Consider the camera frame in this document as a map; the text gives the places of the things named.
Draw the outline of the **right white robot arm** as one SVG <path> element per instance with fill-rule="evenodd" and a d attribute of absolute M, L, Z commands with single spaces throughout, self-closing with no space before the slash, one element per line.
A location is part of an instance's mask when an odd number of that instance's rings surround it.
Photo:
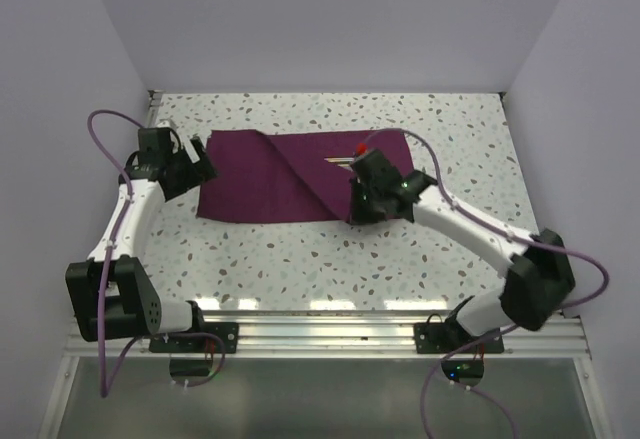
<path fill-rule="evenodd" d="M 502 290 L 470 296 L 426 336 L 442 350 L 468 351 L 481 336 L 516 325 L 539 330 L 575 287 L 562 238 L 509 229 L 495 218 L 463 206 L 428 174 L 400 171 L 378 149 L 363 148 L 351 162 L 350 220 L 371 224 L 405 219 L 433 229 L 465 247 L 503 279 Z"/>

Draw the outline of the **purple surgical wrap cloth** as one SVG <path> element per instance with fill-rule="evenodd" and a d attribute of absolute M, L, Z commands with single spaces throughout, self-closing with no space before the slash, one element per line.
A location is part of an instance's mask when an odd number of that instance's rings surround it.
<path fill-rule="evenodd" d="M 234 224 L 346 222 L 352 159 L 363 143 L 380 149 L 400 172 L 414 169 L 405 137 L 366 130 L 269 135 L 214 131 L 206 152 L 218 176 L 201 186 L 197 216 Z"/>

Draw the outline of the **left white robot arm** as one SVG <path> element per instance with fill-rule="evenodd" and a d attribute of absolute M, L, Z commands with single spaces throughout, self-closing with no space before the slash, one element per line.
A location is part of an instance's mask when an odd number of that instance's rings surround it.
<path fill-rule="evenodd" d="M 182 140 L 172 127 L 142 128 L 138 149 L 119 167 L 116 209 L 98 245 L 68 266 L 65 281 L 87 342 L 172 334 L 185 351 L 208 338 L 193 301 L 163 299 L 143 257 L 151 229 L 169 201 L 217 176 L 202 140 Z"/>

